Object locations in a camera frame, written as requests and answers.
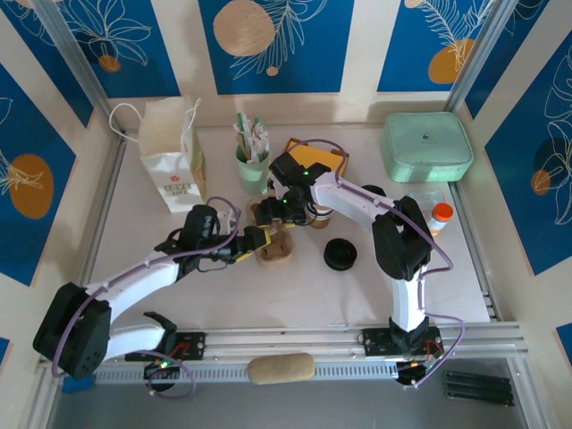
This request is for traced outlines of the white paper bag with handles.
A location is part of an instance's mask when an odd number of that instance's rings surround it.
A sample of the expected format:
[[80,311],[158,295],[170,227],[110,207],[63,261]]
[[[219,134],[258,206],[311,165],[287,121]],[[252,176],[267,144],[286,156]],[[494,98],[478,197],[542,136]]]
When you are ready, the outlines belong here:
[[138,136],[113,125],[117,135],[137,144],[140,161],[172,213],[188,212],[207,200],[206,159],[195,120],[201,100],[167,97],[147,102],[139,118]]

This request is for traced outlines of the aluminium side rail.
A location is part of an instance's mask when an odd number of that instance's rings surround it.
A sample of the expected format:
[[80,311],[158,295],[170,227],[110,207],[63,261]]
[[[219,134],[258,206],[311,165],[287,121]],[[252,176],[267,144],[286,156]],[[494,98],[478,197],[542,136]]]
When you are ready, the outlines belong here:
[[115,137],[112,140],[99,174],[95,196],[88,212],[88,220],[80,243],[81,266],[78,274],[80,286],[90,282],[94,270],[126,146],[127,143],[124,138]]
[[449,182],[448,186],[452,200],[457,209],[461,230],[463,231],[465,237],[468,252],[472,260],[475,275],[483,295],[489,318],[492,322],[501,322],[503,318],[499,313],[495,302],[495,297],[492,293],[492,287],[489,281],[489,276],[484,261],[484,255],[478,243],[477,237],[473,231],[468,205],[463,197],[461,186],[458,182]]

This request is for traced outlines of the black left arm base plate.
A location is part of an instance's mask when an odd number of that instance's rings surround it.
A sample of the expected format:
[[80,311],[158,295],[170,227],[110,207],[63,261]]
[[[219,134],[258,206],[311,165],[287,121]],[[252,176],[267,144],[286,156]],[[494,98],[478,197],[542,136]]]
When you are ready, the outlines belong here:
[[143,350],[151,350],[181,361],[199,361],[205,353],[205,340],[204,332],[175,332],[160,340],[154,348],[137,346],[124,359],[128,362],[150,362],[157,357],[145,354]]

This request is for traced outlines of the tan foam pad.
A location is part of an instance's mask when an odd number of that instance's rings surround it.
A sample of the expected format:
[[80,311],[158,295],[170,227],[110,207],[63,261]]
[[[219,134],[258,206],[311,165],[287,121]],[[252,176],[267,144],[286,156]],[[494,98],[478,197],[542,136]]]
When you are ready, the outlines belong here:
[[257,357],[248,363],[247,375],[255,385],[305,381],[315,375],[315,360],[307,353]]

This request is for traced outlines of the brown cardboard napkin tray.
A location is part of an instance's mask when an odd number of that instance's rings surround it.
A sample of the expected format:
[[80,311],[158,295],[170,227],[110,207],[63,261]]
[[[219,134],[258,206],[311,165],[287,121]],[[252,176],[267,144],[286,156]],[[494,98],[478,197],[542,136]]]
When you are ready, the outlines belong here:
[[[343,156],[343,160],[340,163],[340,165],[337,167],[337,169],[335,171],[332,171],[332,170],[331,171],[338,173],[338,175],[340,177],[342,177],[343,174],[346,172],[346,169],[347,169],[348,163],[349,163],[349,154],[338,143],[335,143],[335,142],[327,140],[327,139],[300,140],[300,139],[290,138],[289,142],[291,140],[295,141],[298,145],[307,145],[310,147],[317,147],[317,148],[323,149],[327,152],[333,152],[335,154]],[[289,142],[286,144],[286,146],[283,149],[284,153],[289,153],[288,148],[287,148],[287,146],[289,145]]]

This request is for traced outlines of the aluminium front rail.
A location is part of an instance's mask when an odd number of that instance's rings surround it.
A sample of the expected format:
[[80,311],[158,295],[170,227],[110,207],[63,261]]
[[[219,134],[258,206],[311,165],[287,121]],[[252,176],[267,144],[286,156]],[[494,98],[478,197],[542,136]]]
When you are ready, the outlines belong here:
[[[125,326],[140,324],[137,322]],[[457,324],[435,326],[441,333],[444,351],[451,346],[460,356],[475,353],[501,355],[526,350],[524,336],[514,323],[475,323],[459,328]],[[361,343],[361,332],[368,328],[388,327],[330,327],[292,329],[213,329],[206,334],[204,361],[242,362],[272,354],[308,353],[318,359],[348,360],[377,358],[381,360],[412,360],[420,358],[367,357]]]

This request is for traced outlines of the black controller board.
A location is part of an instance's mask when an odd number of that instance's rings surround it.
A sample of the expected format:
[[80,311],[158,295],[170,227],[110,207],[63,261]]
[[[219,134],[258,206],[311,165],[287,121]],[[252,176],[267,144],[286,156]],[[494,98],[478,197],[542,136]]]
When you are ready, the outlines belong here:
[[421,360],[402,361],[397,363],[397,382],[405,388],[416,388],[426,380],[440,364],[440,357],[429,357]]
[[158,358],[144,367],[143,378],[148,381],[177,380],[180,378],[181,368],[171,360]]

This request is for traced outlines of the yellow napkin stack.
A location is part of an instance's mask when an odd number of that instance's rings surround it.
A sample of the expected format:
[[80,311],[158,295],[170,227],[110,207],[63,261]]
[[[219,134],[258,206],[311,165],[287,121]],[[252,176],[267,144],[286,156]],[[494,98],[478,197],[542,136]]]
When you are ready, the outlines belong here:
[[298,145],[291,140],[287,146],[290,155],[301,165],[309,168],[312,164],[319,163],[335,171],[343,160],[343,156],[333,152],[327,152],[317,147]]

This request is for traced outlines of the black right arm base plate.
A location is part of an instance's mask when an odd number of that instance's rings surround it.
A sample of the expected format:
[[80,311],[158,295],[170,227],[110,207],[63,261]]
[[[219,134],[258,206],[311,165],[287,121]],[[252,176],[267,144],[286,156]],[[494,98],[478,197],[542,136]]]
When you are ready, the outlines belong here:
[[425,359],[444,353],[441,333],[434,326],[420,334],[402,333],[390,328],[368,328],[361,332],[361,337],[367,357]]

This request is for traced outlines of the mint green zip case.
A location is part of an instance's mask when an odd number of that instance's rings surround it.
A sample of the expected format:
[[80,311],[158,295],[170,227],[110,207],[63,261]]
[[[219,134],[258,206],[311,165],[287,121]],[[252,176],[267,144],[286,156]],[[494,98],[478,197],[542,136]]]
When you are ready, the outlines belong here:
[[448,112],[390,114],[381,150],[396,182],[459,181],[474,161],[461,120]]

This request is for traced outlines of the black ribbed rack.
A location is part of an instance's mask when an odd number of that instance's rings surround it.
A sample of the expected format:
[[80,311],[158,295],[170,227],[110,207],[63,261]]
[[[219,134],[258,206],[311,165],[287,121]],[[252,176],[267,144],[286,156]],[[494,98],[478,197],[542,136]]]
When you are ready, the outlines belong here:
[[447,397],[514,407],[514,395],[509,378],[446,370],[443,387]]

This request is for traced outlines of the brown pulp cup carrier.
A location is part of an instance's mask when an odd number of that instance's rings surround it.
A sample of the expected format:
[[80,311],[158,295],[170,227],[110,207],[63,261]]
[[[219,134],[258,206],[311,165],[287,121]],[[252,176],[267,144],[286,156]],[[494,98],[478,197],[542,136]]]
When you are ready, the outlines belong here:
[[289,264],[294,257],[294,242],[289,229],[281,221],[272,221],[263,226],[271,242],[255,252],[257,262],[265,267]]

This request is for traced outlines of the striped brown paper cup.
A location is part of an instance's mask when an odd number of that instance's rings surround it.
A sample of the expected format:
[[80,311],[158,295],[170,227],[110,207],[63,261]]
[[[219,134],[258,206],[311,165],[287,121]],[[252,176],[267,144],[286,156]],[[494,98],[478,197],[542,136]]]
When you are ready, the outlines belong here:
[[308,203],[305,207],[307,225],[315,229],[323,229],[328,226],[333,210],[327,206]]

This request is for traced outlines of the clear plastic box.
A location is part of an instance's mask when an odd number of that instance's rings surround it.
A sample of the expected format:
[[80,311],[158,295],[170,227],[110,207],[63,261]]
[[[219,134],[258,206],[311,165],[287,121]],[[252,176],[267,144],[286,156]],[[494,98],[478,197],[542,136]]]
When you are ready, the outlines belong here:
[[411,197],[417,202],[422,212],[431,212],[436,205],[446,201],[444,193],[440,190],[417,192]]

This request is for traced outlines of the aluminium corner post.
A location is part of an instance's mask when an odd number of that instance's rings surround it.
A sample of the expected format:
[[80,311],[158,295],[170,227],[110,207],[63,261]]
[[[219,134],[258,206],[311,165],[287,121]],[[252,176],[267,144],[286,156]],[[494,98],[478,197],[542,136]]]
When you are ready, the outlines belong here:
[[453,113],[461,107],[468,91],[473,87],[476,78],[483,69],[509,17],[516,8],[518,1],[519,0],[494,0],[491,13],[485,20],[482,30],[469,53],[469,57],[450,90],[450,94],[443,108],[444,112]]
[[111,120],[111,124],[117,130],[126,131],[125,127],[115,117],[112,117],[113,108],[106,93],[57,5],[52,0],[30,0],[30,2],[94,109],[104,120]]

